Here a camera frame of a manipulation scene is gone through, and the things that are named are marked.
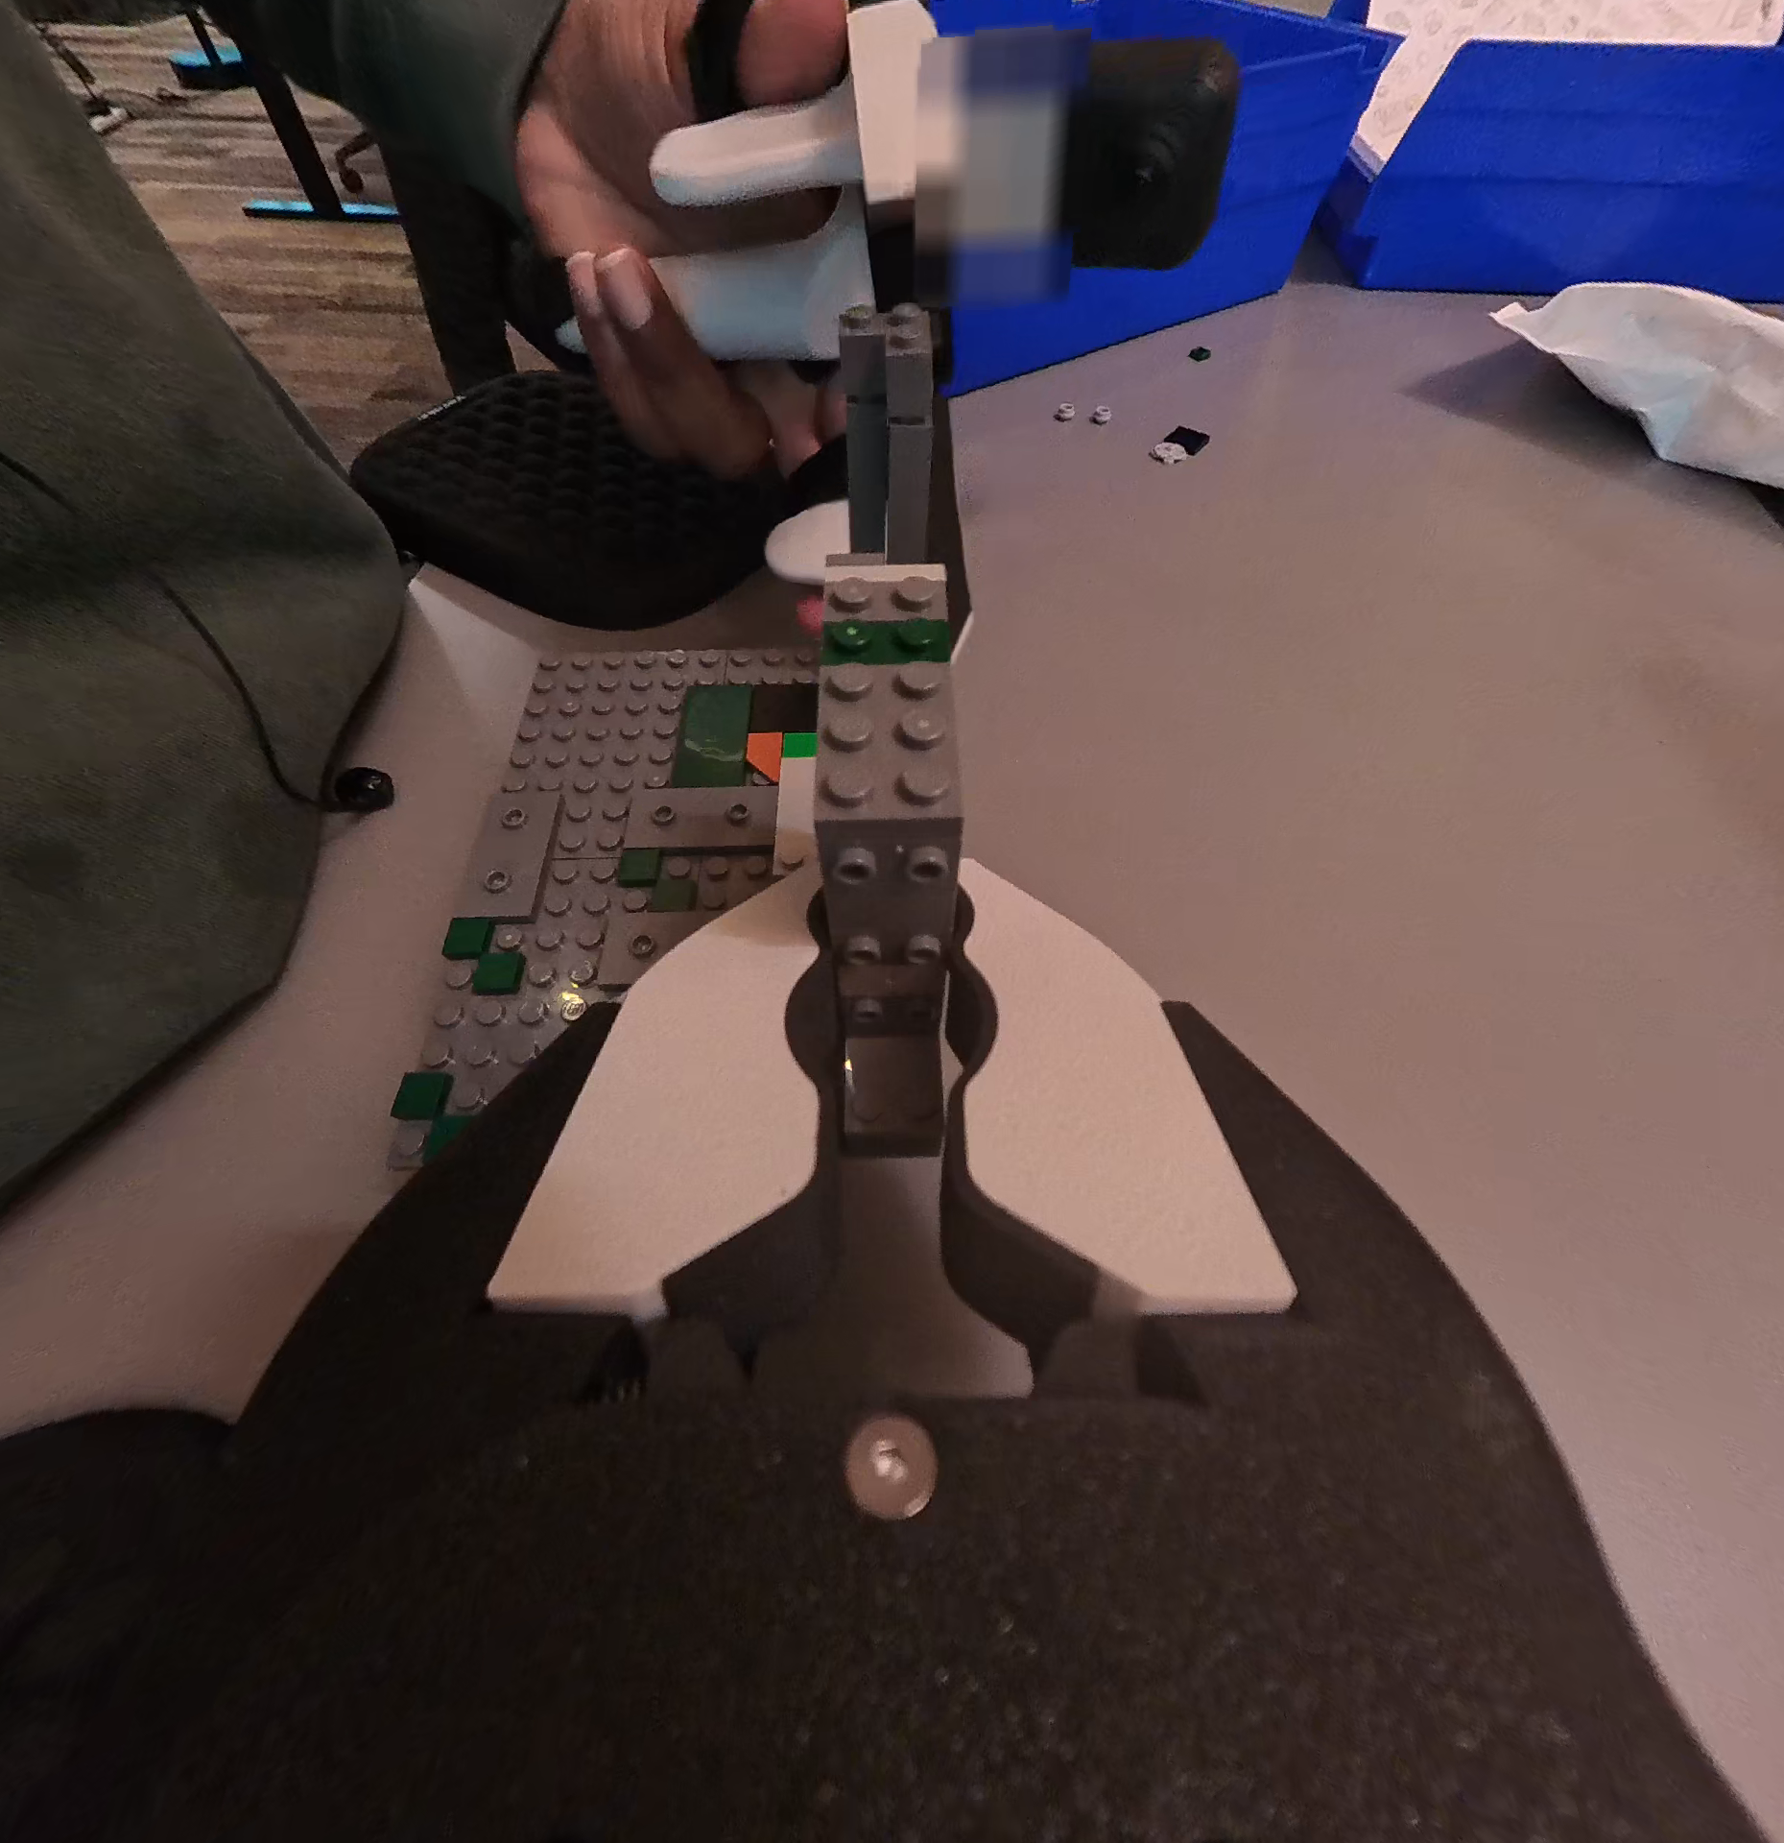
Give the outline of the person's left forearm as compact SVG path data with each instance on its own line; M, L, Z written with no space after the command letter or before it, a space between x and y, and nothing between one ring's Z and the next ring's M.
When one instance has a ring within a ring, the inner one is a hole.
M241 50L350 109L378 139L480 182L507 165L560 3L221 3Z

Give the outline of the person's left hand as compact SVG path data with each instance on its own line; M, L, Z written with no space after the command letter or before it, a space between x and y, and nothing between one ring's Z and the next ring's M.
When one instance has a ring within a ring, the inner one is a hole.
M831 394L783 364L719 365L687 333L653 259L795 243L831 193L676 209L649 184L654 144L699 121L691 3L574 3L538 58L515 178L538 244L564 260L585 352L625 435L658 459L744 478L795 473L843 426Z

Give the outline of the grey desk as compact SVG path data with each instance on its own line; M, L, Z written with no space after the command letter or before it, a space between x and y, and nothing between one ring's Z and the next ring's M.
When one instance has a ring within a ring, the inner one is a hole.
M416 634L286 986L0 1225L1 1839L1784 1839L1784 548L1472 306L1200 340L954 407L968 851L1294 1306L494 1308L610 1025L381 1200L515 724Z

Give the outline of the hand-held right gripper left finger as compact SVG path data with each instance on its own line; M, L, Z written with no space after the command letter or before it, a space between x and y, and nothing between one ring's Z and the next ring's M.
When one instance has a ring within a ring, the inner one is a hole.
M799 869L638 975L489 1284L502 1310L811 1315L839 1259L833 975Z

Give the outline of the grey brick structure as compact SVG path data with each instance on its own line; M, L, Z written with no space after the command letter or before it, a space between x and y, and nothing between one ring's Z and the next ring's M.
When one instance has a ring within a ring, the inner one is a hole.
M839 356L848 541L822 579L811 820L841 1146L933 1157L965 831L950 571L931 542L933 318L844 310Z

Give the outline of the person's green sweater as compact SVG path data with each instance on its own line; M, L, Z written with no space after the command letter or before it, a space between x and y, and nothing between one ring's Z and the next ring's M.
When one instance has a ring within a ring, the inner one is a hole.
M281 979L403 600L0 5L0 1215Z

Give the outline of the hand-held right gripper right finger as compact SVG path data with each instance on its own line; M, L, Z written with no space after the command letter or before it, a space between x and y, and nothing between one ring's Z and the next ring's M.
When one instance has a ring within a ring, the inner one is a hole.
M1265 1317L1295 1283L1155 989L981 862L946 1037L954 1294L1028 1355L1069 1326Z

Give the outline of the white crumpled tissue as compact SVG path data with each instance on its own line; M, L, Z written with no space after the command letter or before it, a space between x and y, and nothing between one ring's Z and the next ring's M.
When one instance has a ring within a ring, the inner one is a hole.
M1656 457L1784 491L1784 320L1699 288L1574 285L1493 323L1628 413Z

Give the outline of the grey brick baseplate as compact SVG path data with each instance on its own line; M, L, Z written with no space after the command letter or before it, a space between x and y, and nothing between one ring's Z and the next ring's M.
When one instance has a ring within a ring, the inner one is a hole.
M390 1108L417 1171L587 1014L802 867L816 647L538 658Z

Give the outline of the black table leg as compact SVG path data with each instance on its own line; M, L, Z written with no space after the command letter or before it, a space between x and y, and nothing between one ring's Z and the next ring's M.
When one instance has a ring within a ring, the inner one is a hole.
M257 22L248 18L243 5L201 3L184 5L181 11L197 39L203 69L209 79L235 79L235 84L252 88L295 178L298 197L249 197L241 206L244 219L399 226L397 206L368 200L358 173L348 165L348 157L371 148L369 133L356 133L336 154L334 168L323 165L295 92L267 57Z

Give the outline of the blue plastic bin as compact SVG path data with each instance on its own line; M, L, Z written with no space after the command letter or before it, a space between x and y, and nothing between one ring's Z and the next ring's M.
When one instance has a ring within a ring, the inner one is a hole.
M1318 235L1362 288L1643 283L1784 304L1784 23L1771 45L1479 39Z
M1238 62L1238 113L1217 217L1173 271L1073 273L1064 298L958 310L950 394L1014 380L1274 294L1349 154L1393 38L1355 22L1232 3L936 3L944 34L1065 27L1097 39L1212 38Z

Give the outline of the black mesh seat cushion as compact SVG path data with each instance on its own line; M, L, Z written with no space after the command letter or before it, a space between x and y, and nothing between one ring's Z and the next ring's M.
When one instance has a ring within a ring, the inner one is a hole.
M741 478L634 447L587 371L485 380L368 445L350 483L397 549L560 623L643 631L763 566L770 531L848 496L848 441Z

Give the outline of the white printed paper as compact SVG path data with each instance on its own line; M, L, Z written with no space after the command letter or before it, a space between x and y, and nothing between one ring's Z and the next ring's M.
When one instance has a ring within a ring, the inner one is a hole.
M1404 34L1355 129L1355 154L1367 171L1385 167L1466 39L1466 29L1447 19L1437 31Z
M1373 3L1366 23L1455 47L1468 39L1768 47L1784 3Z

